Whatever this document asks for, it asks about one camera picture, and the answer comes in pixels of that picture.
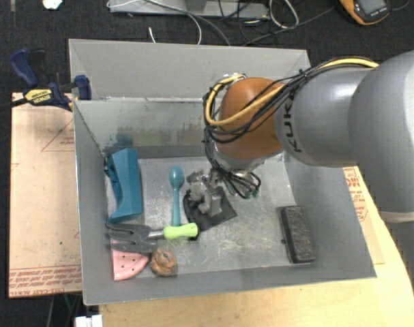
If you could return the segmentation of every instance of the blue clamp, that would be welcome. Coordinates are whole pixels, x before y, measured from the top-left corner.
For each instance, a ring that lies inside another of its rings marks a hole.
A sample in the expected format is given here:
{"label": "blue clamp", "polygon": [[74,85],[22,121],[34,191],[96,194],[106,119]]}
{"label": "blue clamp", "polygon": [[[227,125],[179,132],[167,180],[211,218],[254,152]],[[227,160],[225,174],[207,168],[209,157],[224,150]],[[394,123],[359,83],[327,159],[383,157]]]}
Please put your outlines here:
{"label": "blue clamp", "polygon": [[24,101],[19,104],[57,106],[71,111],[72,101],[64,95],[64,91],[73,88],[78,88],[79,99],[91,99],[90,82],[85,75],[79,75],[75,77],[74,82],[63,86],[59,86],[56,82],[46,83],[44,57],[43,50],[28,52],[26,47],[16,51],[10,57],[12,69],[27,83],[27,88],[23,91]]}

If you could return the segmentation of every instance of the black object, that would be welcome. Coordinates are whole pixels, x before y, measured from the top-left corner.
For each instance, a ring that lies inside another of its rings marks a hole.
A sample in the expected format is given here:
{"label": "black object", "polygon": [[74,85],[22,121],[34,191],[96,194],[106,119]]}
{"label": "black object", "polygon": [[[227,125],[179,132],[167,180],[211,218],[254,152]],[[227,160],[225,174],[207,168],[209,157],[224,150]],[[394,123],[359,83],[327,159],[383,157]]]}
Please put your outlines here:
{"label": "black object", "polygon": [[316,256],[303,208],[282,207],[278,210],[278,214],[290,261],[294,264],[313,262]]}
{"label": "black object", "polygon": [[226,197],[225,192],[222,193],[222,198],[220,200],[220,210],[221,212],[213,217],[210,217],[207,213],[202,213],[198,209],[198,205],[203,202],[194,201],[190,197],[190,190],[186,191],[185,196],[183,197],[184,212],[186,213],[187,219],[190,223],[196,223],[199,229],[199,233],[208,230],[214,226],[217,226],[224,221],[228,221],[231,218],[237,216],[237,213],[234,211],[234,208],[231,206],[228,198]]}

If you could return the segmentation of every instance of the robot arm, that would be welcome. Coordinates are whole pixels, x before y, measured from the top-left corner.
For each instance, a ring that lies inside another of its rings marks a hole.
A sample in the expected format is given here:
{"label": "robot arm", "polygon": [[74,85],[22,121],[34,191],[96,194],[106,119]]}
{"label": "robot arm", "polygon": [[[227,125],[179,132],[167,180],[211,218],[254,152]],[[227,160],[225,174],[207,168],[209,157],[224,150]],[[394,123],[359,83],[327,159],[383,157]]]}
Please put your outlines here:
{"label": "robot arm", "polygon": [[212,88],[205,145],[213,168],[225,184],[242,178],[233,185],[247,196],[259,187],[253,169],[281,150],[304,164],[358,166],[414,286],[414,51],[381,65],[337,59],[285,80],[236,75]]}

